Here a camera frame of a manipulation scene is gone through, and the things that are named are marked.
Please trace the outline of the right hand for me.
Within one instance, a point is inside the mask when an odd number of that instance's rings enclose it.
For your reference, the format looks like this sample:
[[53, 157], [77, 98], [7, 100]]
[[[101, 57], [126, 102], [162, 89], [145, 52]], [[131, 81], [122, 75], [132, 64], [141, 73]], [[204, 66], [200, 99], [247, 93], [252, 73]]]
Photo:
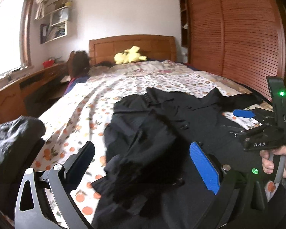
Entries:
[[[275, 170], [282, 171], [282, 179], [286, 180], [286, 145], [273, 150], [261, 150], [259, 152], [262, 159], [262, 169], [266, 174], [272, 174]], [[277, 163], [270, 159], [279, 156]]]

